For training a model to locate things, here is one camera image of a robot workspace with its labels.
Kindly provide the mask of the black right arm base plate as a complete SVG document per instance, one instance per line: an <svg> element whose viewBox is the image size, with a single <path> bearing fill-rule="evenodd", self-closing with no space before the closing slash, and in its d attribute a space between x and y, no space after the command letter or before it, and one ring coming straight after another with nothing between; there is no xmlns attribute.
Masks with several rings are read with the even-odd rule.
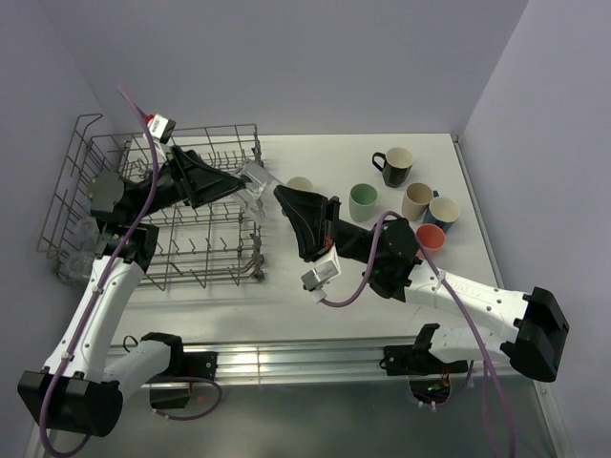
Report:
<svg viewBox="0 0 611 458"><path fill-rule="evenodd" d="M443 363L431 353L416 350L411 344L387 345L383 348L383 358L379 367L388 376L429 376L467 373L467 361Z"/></svg>

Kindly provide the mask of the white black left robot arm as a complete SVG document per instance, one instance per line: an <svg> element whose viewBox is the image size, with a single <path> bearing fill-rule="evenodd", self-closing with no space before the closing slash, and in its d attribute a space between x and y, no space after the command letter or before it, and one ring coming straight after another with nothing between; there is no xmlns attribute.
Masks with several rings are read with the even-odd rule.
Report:
<svg viewBox="0 0 611 458"><path fill-rule="evenodd" d="M180 202L198 208L244 187L241 178L178 146L140 182L110 170L91 180L87 197L101 238L87 288L53 354L40 371L24 372L17 387L42 432L104 437L116 426L124 402L144 383L182 376L182 340L161 332L146 334L121 360L106 363L123 311L157 248L158 228L142 220Z"/></svg>

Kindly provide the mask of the clear glass mug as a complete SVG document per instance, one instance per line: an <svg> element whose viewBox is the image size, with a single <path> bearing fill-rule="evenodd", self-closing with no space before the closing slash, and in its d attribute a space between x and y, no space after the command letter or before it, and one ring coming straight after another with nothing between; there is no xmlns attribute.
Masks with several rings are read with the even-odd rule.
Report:
<svg viewBox="0 0 611 458"><path fill-rule="evenodd" d="M257 223L265 218L263 197L273 193L281 182L257 162L247 159L234 173L245 187L231 195L241 210Z"/></svg>

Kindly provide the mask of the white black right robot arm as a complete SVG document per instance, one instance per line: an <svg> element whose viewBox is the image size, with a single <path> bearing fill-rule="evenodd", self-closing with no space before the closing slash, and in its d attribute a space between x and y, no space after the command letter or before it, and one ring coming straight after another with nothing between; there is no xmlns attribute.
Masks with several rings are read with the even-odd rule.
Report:
<svg viewBox="0 0 611 458"><path fill-rule="evenodd" d="M339 217L338 198L278 185L273 191L311 268L302 284L316 302L347 307L370 288L386 300L409 302L465 319L466 330L426 324L405 358L422 375L482 359L507 363L532 380L552 383L569 323L554 294L536 287L510 291L437 267L410 223L387 211L366 230Z"/></svg>

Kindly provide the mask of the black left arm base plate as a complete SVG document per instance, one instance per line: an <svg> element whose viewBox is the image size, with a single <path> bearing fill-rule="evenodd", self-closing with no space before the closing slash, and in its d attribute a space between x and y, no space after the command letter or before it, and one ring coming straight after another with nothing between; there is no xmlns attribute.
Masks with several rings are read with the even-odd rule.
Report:
<svg viewBox="0 0 611 458"><path fill-rule="evenodd" d="M219 403L219 390L210 384L216 379L219 353L187 352L182 366L174 373L152 379L149 404L170 415L194 416L201 408L209 410Z"/></svg>

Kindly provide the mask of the clear glass tumbler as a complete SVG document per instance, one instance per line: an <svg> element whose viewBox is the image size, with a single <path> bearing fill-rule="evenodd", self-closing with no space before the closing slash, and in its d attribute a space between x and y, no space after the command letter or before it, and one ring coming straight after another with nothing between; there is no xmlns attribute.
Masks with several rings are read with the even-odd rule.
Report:
<svg viewBox="0 0 611 458"><path fill-rule="evenodd" d="M80 251L93 252L100 238L97 220L92 216L80 219L73 230L74 240Z"/></svg>
<svg viewBox="0 0 611 458"><path fill-rule="evenodd" d="M59 269L59 277L68 284L86 286L90 281L94 261L93 252L73 252L64 259Z"/></svg>

